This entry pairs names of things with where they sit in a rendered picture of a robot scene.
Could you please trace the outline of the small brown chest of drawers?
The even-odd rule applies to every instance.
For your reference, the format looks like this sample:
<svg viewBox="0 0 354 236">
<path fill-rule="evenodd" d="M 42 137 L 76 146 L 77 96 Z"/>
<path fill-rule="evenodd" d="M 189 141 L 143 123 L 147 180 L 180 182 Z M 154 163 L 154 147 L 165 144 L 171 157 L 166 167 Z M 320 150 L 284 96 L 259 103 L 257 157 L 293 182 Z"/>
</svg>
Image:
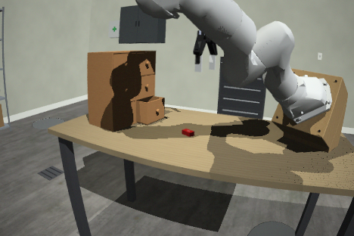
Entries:
<svg viewBox="0 0 354 236">
<path fill-rule="evenodd" d="M 88 118 L 89 124 L 115 132 L 127 126 L 133 125 L 136 122 L 136 76 L 154 75 L 154 95 L 148 95 L 143 98 L 155 96 L 155 70 L 156 70 L 156 51 L 112 51 L 116 53 L 135 53 L 135 76 L 126 76 L 113 79 L 113 54 L 116 53 L 101 53 L 89 52 L 87 60 L 87 84 L 88 84 Z M 136 75 L 137 52 L 154 52 L 155 66 L 154 73 L 146 73 Z M 131 100 L 135 103 L 135 123 L 129 124 L 122 128 L 114 130 L 113 107 L 125 104 L 131 101 L 126 101 L 120 104 L 113 105 L 113 80 L 125 79 L 129 77 L 135 78 L 135 99 Z"/>
</svg>

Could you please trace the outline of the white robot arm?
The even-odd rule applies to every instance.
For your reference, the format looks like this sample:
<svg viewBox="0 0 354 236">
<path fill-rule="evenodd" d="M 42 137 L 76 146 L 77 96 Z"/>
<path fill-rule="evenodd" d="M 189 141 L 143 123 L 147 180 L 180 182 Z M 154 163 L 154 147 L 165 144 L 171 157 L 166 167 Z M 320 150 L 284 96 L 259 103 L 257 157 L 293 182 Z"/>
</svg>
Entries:
<svg viewBox="0 0 354 236">
<path fill-rule="evenodd" d="M 296 124 L 330 110 L 326 80 L 298 76 L 290 69 L 295 41 L 286 24 L 274 21 L 256 31 L 254 22 L 233 0 L 135 1 L 153 18 L 178 19 L 178 13 L 183 13 L 224 51 L 221 71 L 227 83 L 241 89 L 262 75 L 264 86 Z"/>
</svg>

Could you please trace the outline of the red nine-volt battery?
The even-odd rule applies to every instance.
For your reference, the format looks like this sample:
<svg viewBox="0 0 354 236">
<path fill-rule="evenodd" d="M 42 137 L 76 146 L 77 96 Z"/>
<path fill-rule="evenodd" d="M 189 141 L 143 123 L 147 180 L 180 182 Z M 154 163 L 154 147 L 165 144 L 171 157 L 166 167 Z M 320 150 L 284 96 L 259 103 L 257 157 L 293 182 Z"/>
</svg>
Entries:
<svg viewBox="0 0 354 236">
<path fill-rule="evenodd" d="M 182 134 L 187 135 L 188 137 L 191 137 L 194 135 L 194 131 L 191 131 L 190 129 L 183 129 Z"/>
</svg>

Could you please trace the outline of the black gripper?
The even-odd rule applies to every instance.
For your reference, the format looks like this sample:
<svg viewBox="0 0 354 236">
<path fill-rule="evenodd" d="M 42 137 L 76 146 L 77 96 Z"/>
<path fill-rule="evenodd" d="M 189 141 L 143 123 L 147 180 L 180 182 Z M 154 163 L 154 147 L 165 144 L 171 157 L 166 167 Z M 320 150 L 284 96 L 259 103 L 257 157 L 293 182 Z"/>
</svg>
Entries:
<svg viewBox="0 0 354 236">
<path fill-rule="evenodd" d="M 210 65 L 209 70 L 216 69 L 216 55 L 217 47 L 216 43 L 211 41 L 206 35 L 204 35 L 200 30 L 197 31 L 197 39 L 194 45 L 194 54 L 195 54 L 195 70 L 194 72 L 202 72 L 202 62 L 203 62 L 203 50 L 205 45 L 208 45 L 208 49 L 210 51 Z M 203 44 L 203 45 L 202 45 Z M 215 47 L 214 47 L 215 46 Z M 196 50 L 198 49 L 198 50 Z"/>
</svg>

